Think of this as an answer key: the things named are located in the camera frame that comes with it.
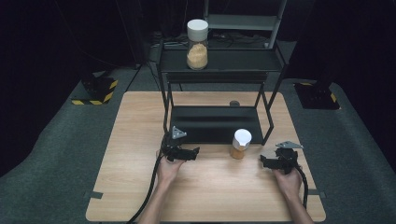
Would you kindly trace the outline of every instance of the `black shelf platform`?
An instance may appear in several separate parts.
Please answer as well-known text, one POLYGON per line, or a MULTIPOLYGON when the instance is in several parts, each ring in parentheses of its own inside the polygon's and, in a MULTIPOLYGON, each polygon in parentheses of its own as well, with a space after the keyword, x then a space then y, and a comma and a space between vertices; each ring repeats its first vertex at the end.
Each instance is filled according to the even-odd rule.
POLYGON ((231 144, 238 129, 252 134, 252 144, 262 143, 262 128, 254 106, 172 107, 171 127, 187 133, 185 143, 231 144))

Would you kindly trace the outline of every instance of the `human hand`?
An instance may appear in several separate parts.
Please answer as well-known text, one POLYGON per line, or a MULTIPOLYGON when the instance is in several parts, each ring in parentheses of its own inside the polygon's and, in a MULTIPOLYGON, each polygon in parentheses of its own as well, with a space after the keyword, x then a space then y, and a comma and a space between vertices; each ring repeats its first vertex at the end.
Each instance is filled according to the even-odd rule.
POLYGON ((300 173, 293 168, 287 175, 283 175, 279 170, 273 170, 279 189, 287 200, 300 200, 299 192, 303 179, 300 173))
POLYGON ((162 157, 157 171, 158 182, 160 184, 171 184, 176 179, 178 170, 184 162, 180 160, 169 161, 162 157))

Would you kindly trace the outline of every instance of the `glass jar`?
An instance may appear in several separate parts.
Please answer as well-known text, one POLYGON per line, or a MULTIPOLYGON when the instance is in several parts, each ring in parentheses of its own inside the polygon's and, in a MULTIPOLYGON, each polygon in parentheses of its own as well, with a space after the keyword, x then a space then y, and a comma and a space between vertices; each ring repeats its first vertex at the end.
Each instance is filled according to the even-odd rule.
POLYGON ((203 69, 207 65, 207 31, 206 21, 192 20, 187 23, 189 37, 187 65, 193 70, 203 69))

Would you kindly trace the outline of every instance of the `white cap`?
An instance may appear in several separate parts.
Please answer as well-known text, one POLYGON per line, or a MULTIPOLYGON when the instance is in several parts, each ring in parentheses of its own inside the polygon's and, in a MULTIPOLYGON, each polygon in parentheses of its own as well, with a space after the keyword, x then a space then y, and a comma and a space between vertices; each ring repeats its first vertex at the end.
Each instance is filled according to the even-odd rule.
POLYGON ((187 35, 192 41, 203 41, 207 39, 209 24, 203 20, 192 20, 187 23, 187 35))

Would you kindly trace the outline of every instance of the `yellow and black striped object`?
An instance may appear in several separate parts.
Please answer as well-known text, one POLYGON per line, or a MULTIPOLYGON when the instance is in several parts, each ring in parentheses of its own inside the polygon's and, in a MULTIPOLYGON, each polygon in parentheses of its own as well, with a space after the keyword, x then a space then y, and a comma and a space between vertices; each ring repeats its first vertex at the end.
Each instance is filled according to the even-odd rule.
POLYGON ((108 88, 104 88, 98 94, 100 95, 97 99, 72 99, 73 105, 104 105, 107 104, 111 97, 113 96, 113 92, 116 89, 118 84, 117 80, 111 82, 108 88))

